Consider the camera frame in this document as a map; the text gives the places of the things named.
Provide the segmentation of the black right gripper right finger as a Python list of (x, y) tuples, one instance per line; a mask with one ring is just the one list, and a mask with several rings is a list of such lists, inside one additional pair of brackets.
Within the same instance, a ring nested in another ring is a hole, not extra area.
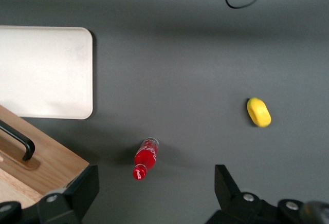
[(216, 165), (214, 172), (220, 209), (207, 223), (280, 223), (278, 209), (253, 193), (241, 192), (225, 165)]

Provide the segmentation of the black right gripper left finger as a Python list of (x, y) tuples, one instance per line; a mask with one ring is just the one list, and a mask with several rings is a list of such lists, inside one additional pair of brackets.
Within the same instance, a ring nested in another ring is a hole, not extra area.
[(66, 186), (48, 193), (36, 204), (39, 223), (82, 223), (98, 193), (98, 166), (89, 165)]

